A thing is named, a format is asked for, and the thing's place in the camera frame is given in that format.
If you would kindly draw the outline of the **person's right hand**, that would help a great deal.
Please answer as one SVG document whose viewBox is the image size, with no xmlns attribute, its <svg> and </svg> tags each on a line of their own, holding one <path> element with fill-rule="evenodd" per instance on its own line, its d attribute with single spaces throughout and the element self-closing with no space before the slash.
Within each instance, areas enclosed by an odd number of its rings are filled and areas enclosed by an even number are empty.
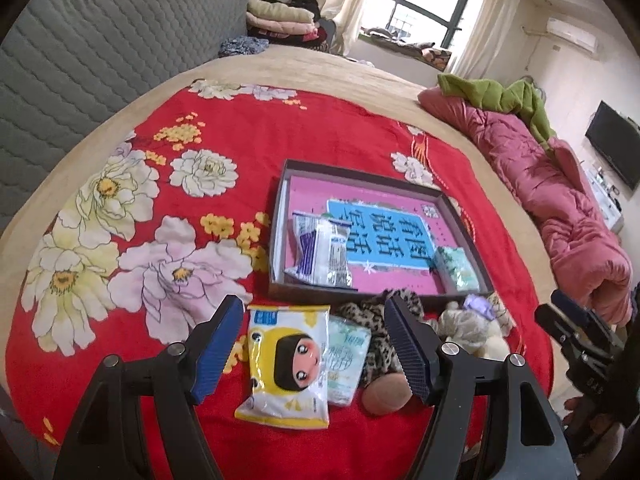
<svg viewBox="0 0 640 480">
<path fill-rule="evenodd" d="M 611 414 L 603 413 L 588 396 L 564 402 L 564 438 L 574 458 L 616 456 L 625 437 L 625 427 Z"/>
</svg>

